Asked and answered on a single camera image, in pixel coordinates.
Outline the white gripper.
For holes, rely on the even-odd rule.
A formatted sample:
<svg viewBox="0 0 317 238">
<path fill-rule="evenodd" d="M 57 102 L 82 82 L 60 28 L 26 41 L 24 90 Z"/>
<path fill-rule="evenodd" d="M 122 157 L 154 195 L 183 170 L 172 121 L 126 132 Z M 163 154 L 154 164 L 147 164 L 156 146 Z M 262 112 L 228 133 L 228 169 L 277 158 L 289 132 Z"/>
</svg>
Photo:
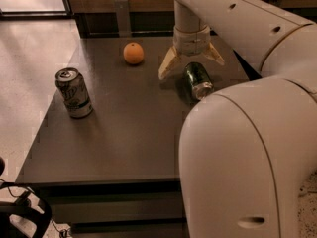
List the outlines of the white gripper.
<svg viewBox="0 0 317 238">
<path fill-rule="evenodd" d="M 167 51 L 162 64 L 158 70 L 158 78 L 166 79 L 169 74 L 181 62 L 180 55 L 196 56 L 204 54 L 209 60 L 213 60 L 219 65 L 224 65 L 225 61 L 216 48 L 210 43 L 210 28 L 204 27 L 202 30 L 186 33 L 174 28 L 173 46 Z"/>
</svg>

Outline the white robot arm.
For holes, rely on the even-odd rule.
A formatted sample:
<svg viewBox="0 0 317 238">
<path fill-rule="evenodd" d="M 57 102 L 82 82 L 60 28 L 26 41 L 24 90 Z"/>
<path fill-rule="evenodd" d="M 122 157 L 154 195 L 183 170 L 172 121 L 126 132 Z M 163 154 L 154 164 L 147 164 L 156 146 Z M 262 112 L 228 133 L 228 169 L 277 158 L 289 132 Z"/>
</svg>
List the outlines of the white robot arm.
<svg viewBox="0 0 317 238">
<path fill-rule="evenodd" d="M 259 74 L 188 114 L 179 172 L 190 238 L 298 238 L 317 163 L 317 25 L 261 0 L 174 0 Z"/>
</svg>

